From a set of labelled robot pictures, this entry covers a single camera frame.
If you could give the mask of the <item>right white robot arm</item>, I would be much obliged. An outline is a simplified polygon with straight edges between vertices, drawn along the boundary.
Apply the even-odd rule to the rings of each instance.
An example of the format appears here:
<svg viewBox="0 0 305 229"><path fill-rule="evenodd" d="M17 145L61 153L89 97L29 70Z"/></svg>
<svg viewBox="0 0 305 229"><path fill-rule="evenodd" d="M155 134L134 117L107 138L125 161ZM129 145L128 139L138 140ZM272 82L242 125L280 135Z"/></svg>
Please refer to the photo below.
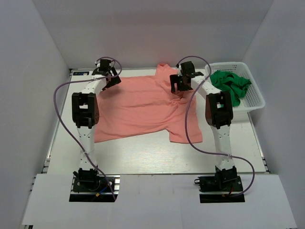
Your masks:
<svg viewBox="0 0 305 229"><path fill-rule="evenodd" d="M192 145L188 135L187 118L191 101L196 93L205 99L205 119L210 126L215 144L215 152L205 152L192 146L197 151L217 156L215 165L215 176L222 182L228 182L237 178L237 170L232 159L230 143L230 126L233 119L233 106L229 92L221 91L208 82L208 77L212 73L211 66L208 65L209 73L204 75L195 70L191 61L178 63L177 74L170 75L171 92L194 90L185 113L185 133L188 142Z"/></svg>

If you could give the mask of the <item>pink t-shirt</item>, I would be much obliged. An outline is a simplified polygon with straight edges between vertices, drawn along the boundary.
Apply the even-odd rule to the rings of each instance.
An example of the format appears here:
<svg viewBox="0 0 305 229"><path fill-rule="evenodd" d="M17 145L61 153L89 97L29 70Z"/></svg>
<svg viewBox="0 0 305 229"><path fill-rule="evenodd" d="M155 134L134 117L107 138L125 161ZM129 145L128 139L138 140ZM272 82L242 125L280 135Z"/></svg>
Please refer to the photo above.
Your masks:
<svg viewBox="0 0 305 229"><path fill-rule="evenodd" d="M100 92L94 141L167 130L171 142L202 142L192 91L171 92L170 75L176 73L169 65L159 64L155 75L123 77Z"/></svg>

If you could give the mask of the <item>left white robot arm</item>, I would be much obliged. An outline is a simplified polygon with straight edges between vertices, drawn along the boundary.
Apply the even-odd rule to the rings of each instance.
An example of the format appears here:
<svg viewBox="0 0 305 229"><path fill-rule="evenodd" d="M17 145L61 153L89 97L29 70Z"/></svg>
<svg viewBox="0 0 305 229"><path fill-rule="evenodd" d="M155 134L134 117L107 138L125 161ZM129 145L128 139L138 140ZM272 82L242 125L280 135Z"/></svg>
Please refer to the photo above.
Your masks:
<svg viewBox="0 0 305 229"><path fill-rule="evenodd" d="M71 97L72 120L78 131L82 170L99 171L94 152L95 129L100 118L97 97L101 91L121 82L114 68L115 63L117 61L111 57L99 58L86 86Z"/></svg>

